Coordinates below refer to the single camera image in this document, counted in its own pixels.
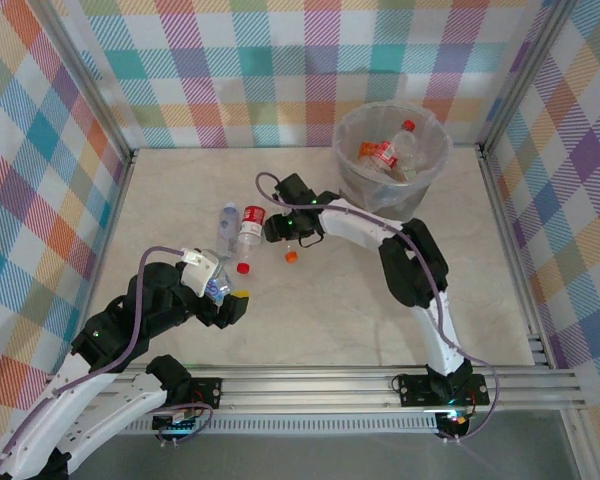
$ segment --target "bottle in trash can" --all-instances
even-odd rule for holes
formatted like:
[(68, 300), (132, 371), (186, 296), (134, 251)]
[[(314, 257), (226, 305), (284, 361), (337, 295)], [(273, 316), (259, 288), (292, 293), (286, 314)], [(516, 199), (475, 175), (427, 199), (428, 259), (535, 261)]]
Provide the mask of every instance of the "bottle in trash can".
[(251, 270), (251, 261), (258, 245), (262, 242), (264, 216), (264, 208), (257, 205), (250, 205), (244, 209), (238, 235), (238, 273), (246, 275)]
[(408, 181), (416, 176), (416, 167), (420, 166), (420, 153), (418, 139), (412, 133), (416, 128), (411, 120), (405, 120), (402, 128), (391, 139), (393, 154), (396, 162), (395, 176), (397, 180)]
[(380, 144), (378, 143), (362, 142), (358, 151), (358, 165), (376, 172), (389, 170), (389, 166), (386, 163), (379, 161), (373, 155), (379, 147)]
[(220, 212), (216, 252), (225, 259), (233, 258), (238, 247), (240, 212), (233, 202), (227, 203)]

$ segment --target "colorful plaid pattern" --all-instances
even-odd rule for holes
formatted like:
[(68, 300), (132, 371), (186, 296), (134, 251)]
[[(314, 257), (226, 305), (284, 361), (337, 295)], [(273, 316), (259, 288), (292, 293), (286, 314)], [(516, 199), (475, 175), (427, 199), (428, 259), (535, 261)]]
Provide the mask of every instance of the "colorful plaid pattern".
[(507, 95), (511, 92), (513, 87), (518, 82), (519, 77), (520, 77), (520, 67), (522, 67), (525, 63), (527, 63), (527, 60), (529, 59), (529, 55), (531, 54), (531, 47), (538, 39), (538, 36), (540, 35), (540, 33), (542, 31), (542, 26), (544, 25), (544, 22), (547, 20), (547, 17), (551, 13), (551, 9), (553, 8), (554, 5), (556, 5), (557, 2), (558, 2), (558, 0), (543, 0), (542, 1), (540, 10), (536, 14), (536, 17), (534, 18), (533, 23), (531, 25), (531, 28), (527, 31), (527, 33), (524, 37), (524, 41), (522, 42), (522, 45), (520, 46), (520, 50), (518, 50), (515, 60), (511, 64), (511, 68), (507, 72), (507, 76), (506, 76), (502, 86), (500, 87), (498, 96), (496, 97), (496, 99), (494, 100), (494, 102), (491, 105), (491, 108), (489, 109), (489, 114), (487, 115), (487, 119), (484, 122), (484, 125), (482, 125), (482, 128), (480, 129), (480, 133), (478, 134), (478, 139), (477, 139), (478, 143), (484, 143), (486, 136), (489, 133), (489, 131), (491, 130), (491, 127), (493, 125), (493, 119), (500, 112), (500, 108), (502, 106), (503, 100), (507, 97)]
[(325, 146), (345, 113), (396, 97), (473, 142), (529, 4), (80, 0), (69, 15), (55, 3), (129, 142), (154, 148)]
[(600, 0), (577, 4), (495, 153), (544, 328), (600, 443)]
[(0, 0), (0, 435), (69, 348), (123, 163), (23, 0)]

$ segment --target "gray floor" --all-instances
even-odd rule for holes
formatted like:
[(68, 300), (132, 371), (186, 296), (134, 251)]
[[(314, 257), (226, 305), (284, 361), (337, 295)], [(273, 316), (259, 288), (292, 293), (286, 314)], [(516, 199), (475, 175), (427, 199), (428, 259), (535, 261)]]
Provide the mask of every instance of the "gray floor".
[(432, 435), (200, 436), (177, 450), (151, 436), (118, 436), (72, 480), (580, 478), (558, 412), (500, 412), (465, 447)]

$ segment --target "clear plastic bin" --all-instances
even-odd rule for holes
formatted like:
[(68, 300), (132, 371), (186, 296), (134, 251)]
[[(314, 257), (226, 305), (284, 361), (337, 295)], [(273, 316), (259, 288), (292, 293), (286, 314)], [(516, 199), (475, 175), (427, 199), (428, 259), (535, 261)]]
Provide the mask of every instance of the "clear plastic bin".
[[(400, 183), (357, 164), (362, 142), (391, 141), (405, 120), (415, 123), (418, 151), (425, 162), (415, 177)], [(429, 185), (447, 163), (453, 142), (435, 115), (408, 103), (368, 103), (345, 115), (335, 130), (333, 149), (340, 170), (340, 193), (355, 205), (386, 218), (409, 220)]]

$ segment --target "plastic water bottle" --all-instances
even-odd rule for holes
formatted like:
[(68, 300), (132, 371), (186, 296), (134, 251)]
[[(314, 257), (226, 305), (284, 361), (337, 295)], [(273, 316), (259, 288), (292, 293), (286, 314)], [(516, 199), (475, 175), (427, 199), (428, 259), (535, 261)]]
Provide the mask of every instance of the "plastic water bottle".
[(399, 175), (399, 179), (404, 179), (403, 181), (411, 180), (416, 176), (416, 167), (419, 167), (421, 162), (418, 139), (412, 133), (415, 128), (415, 123), (406, 120), (401, 130), (391, 139), (392, 152), (398, 159), (394, 176)]
[(216, 251), (225, 259), (233, 258), (238, 247), (238, 231), (240, 230), (240, 213), (235, 203), (227, 203), (220, 212)]
[(240, 234), (238, 235), (238, 273), (246, 275), (251, 270), (251, 260), (262, 242), (264, 208), (250, 205), (244, 209)]
[(220, 268), (219, 271), (214, 274), (214, 277), (209, 280), (209, 283), (207, 283), (207, 288), (204, 293), (208, 297), (211, 297), (214, 303), (220, 307), (224, 302), (224, 297), (229, 295), (232, 290), (233, 285), (229, 279), (229, 275), (227, 275), (224, 268)]

